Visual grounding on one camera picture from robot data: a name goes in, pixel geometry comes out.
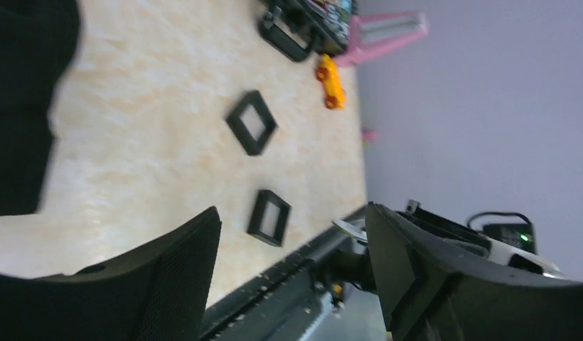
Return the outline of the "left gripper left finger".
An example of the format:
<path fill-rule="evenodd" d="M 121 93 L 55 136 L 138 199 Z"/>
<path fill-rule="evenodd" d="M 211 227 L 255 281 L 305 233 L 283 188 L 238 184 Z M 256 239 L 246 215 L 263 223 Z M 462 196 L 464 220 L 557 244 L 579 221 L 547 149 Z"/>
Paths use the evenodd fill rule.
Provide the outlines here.
<path fill-rule="evenodd" d="M 0 340 L 197 340 L 222 223 L 179 228 L 76 274 L 0 274 Z"/>

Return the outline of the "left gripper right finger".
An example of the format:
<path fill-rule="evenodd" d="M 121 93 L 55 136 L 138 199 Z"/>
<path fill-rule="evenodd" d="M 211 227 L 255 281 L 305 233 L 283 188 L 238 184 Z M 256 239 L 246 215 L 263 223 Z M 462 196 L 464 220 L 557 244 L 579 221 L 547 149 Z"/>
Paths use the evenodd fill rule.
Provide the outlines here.
<path fill-rule="evenodd" d="M 384 205 L 365 223 L 395 340 L 583 340 L 583 283 L 493 263 Z"/>

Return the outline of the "black printed t-shirt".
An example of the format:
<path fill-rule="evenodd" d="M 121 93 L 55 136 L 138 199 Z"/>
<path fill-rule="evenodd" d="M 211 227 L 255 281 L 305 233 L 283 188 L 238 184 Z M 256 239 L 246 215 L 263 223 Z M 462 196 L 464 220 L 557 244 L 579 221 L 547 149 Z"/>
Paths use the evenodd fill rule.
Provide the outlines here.
<path fill-rule="evenodd" d="M 77 1 L 0 1 L 0 217 L 36 213 L 55 89 L 77 50 Z"/>

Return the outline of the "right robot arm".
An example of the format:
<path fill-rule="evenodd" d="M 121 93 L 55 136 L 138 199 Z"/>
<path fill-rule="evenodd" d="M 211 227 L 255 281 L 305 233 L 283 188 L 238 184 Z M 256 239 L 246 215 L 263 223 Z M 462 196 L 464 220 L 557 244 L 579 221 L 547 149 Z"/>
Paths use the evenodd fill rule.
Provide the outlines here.
<path fill-rule="evenodd" d="M 493 263 L 521 269 L 550 278 L 566 279 L 559 267 L 537 253 L 534 224 L 519 212 L 488 211 L 477 213 L 459 224 L 421 207 L 410 200 L 405 219 L 448 242 L 472 251 Z M 520 222 L 488 223 L 474 229 L 471 223 L 480 217 L 517 217 Z"/>

